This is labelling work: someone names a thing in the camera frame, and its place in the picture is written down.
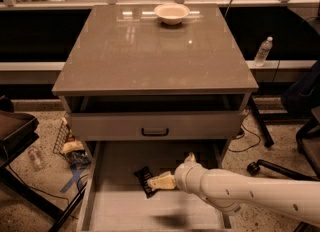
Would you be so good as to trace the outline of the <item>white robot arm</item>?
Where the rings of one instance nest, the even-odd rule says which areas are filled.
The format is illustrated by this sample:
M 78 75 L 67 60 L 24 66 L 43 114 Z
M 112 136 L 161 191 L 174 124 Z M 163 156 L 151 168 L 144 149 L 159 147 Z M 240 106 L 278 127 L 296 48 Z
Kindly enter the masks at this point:
M 224 169 L 204 168 L 190 153 L 174 173 L 167 171 L 147 180 L 152 191 L 178 188 L 195 194 L 227 215 L 242 204 L 256 204 L 305 223 L 320 226 L 318 181 L 255 178 Z

